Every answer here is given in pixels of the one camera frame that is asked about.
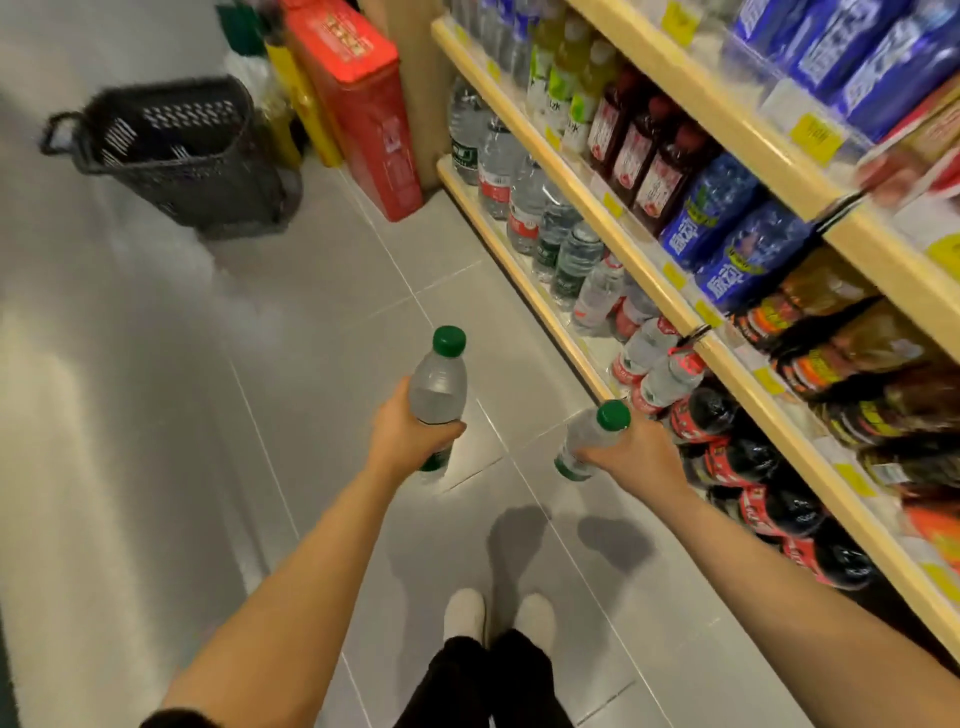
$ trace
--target person's left hand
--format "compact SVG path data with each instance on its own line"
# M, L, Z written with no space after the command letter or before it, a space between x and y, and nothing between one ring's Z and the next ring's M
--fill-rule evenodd
M395 487L427 461L464 434L462 422L425 425L410 411L410 377L405 376L373 417L367 470L387 477Z

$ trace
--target basket handle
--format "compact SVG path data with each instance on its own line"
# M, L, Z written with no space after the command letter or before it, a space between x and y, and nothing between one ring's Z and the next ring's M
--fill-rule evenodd
M54 136L57 134L57 130L67 119L73 121L80 121L84 118L84 115L78 111L60 111L55 113L49 119L43 127L43 133L40 135L40 153L46 157L53 157L55 155L65 155L70 151L70 147L55 147L52 142Z

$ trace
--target mineral water bottle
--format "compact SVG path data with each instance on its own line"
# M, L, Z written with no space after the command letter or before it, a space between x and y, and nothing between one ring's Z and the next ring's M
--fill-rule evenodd
M540 219L540 237L534 251L534 274L541 282L549 283L557 270L560 246L570 235L573 226L584 218L550 180L547 180L543 192L546 195L546 207Z
M623 263L607 252L593 266L573 305L573 325L583 333L598 331L623 293Z
M477 161L480 205L494 220L510 215L510 185L526 152L496 114L491 115L487 136Z
M467 184L477 184L477 158L487 135L490 110L473 88L457 78L447 107L453 166Z
M410 377L410 411L427 425L446 425L464 416L467 406L467 366L462 354L467 335L457 327L440 327L433 332L433 348ZM422 471L442 468L453 446L434 452L420 467Z
M573 226L560 246L557 271L550 281L550 293L563 310L570 310L580 296L587 274L603 257L603 242L586 222Z
M621 384L637 384L678 341L680 334L665 316L647 319L613 360L610 373Z
M514 250L531 255L537 248L540 219L546 207L546 173L537 161L527 155L514 172L510 187L510 217L507 219L507 237Z
M637 412L654 416L700 386L706 370L707 365L697 352L673 352L657 362L634 387L630 403Z
M608 400L574 417L566 428L564 445L553 464L569 480L587 480L597 468L578 460L573 453L580 448L608 448L630 426L630 409L621 400Z

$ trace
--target shoe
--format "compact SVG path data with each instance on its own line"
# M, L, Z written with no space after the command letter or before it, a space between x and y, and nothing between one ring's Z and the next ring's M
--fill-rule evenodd
M544 595L531 594L523 598L516 610L514 629L550 657L557 637L557 617L553 605Z
M484 627L487 605L483 595L475 589L461 589L446 603L444 612L444 642L451 637L470 637L487 646Z

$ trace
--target shopping basket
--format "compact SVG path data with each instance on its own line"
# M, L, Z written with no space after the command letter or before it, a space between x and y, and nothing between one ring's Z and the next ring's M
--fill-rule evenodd
M58 129L71 122L70 143L55 146ZM52 115L40 152L69 153L81 173L111 175L210 237L256 234L289 213L250 94L230 76L107 89L83 111Z

